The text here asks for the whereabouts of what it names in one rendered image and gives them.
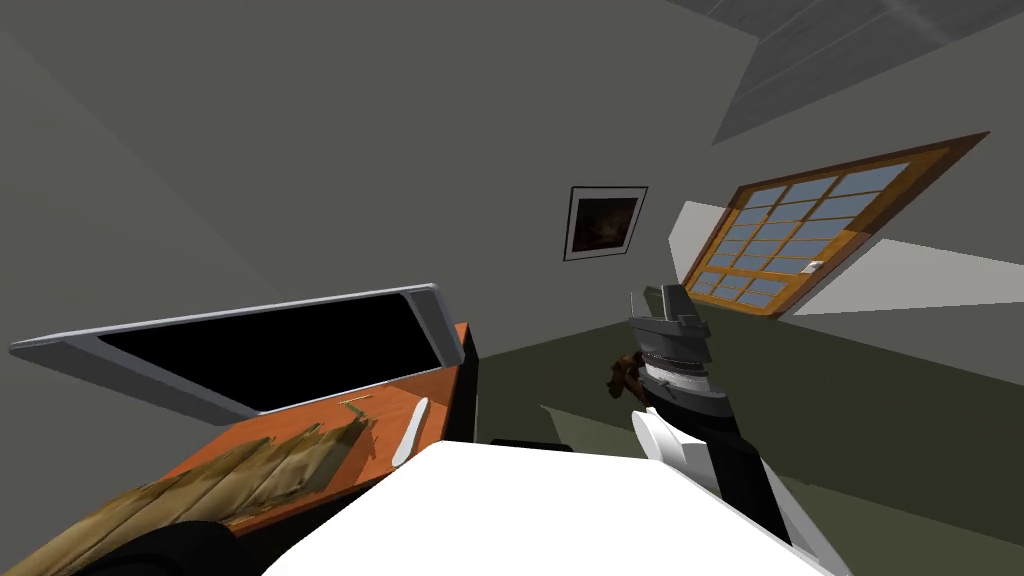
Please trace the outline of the grey framed flat television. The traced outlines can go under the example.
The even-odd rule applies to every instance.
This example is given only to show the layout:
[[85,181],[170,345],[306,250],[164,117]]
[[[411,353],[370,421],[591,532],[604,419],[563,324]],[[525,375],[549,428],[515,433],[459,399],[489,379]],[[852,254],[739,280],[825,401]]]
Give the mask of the grey framed flat television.
[[434,284],[69,331],[10,354],[214,425],[465,358]]

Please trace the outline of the brown lumpy object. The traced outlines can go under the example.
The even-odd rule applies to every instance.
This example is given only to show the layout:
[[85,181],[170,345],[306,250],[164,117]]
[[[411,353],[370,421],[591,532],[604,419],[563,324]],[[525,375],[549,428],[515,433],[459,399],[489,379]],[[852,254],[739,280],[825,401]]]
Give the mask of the brown lumpy object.
[[625,355],[611,365],[612,376],[606,384],[609,396],[618,399],[628,390],[644,407],[649,406],[644,388],[640,382],[639,369],[644,366],[642,352],[638,349],[633,355]]

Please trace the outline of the dark framed wall picture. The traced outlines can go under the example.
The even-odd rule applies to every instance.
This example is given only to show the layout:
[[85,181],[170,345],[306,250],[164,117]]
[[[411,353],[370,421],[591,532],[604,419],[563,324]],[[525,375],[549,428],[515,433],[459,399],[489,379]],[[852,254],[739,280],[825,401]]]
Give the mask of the dark framed wall picture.
[[563,261],[626,254],[648,190],[646,186],[573,186]]

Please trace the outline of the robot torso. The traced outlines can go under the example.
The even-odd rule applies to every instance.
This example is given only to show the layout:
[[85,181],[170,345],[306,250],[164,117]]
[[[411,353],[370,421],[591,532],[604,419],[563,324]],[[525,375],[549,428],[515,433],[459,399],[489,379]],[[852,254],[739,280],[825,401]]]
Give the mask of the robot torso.
[[423,449],[264,576],[851,576],[648,459]]

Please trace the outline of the orange wooden desk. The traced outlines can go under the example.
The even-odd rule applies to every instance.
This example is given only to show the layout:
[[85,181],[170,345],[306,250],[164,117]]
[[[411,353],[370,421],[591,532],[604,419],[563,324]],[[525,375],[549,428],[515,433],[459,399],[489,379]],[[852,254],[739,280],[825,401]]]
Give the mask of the orange wooden desk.
[[325,490],[305,495],[230,526],[233,534],[243,535],[338,501],[344,496],[373,486],[389,475],[394,469],[392,466],[394,453],[406,433],[414,408],[422,398],[429,400],[429,408],[416,441],[414,453],[446,437],[457,438],[463,433],[467,433],[468,440],[473,441],[478,356],[470,325],[459,323],[456,325],[456,332],[465,352],[465,361],[460,366],[410,376],[365,390],[353,390],[228,426],[166,476],[172,477],[194,468],[238,443],[265,436],[284,440],[316,422],[322,423],[322,427],[326,430],[344,426],[354,417],[354,412],[345,407],[345,403],[367,414],[371,420],[370,426],[354,443]]

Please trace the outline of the wooden framed grid window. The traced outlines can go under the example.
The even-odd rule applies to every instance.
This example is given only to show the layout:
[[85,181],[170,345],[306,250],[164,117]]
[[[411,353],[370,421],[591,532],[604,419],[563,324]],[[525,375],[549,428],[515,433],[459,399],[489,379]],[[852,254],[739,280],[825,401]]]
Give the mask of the wooden framed grid window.
[[696,301],[780,318],[987,135],[741,186],[681,283]]

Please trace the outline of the white oblong remote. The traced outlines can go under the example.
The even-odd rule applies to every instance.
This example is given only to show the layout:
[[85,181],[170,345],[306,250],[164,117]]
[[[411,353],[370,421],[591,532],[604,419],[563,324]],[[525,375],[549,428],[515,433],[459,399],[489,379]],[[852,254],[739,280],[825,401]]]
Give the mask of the white oblong remote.
[[418,437],[429,411],[429,407],[430,400],[426,397],[420,398],[416,403],[406,427],[406,431],[403,433],[398,447],[393,454],[391,461],[391,465],[393,467],[396,468],[401,466],[412,457],[418,442]]

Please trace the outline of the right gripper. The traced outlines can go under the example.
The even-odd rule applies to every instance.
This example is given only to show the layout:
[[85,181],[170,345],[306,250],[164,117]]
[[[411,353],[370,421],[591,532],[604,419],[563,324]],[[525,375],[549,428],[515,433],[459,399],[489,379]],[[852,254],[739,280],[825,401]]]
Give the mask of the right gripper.
[[631,291],[630,316],[629,324],[645,361],[669,368],[712,362],[707,341],[710,327],[695,316],[695,305],[682,285]]

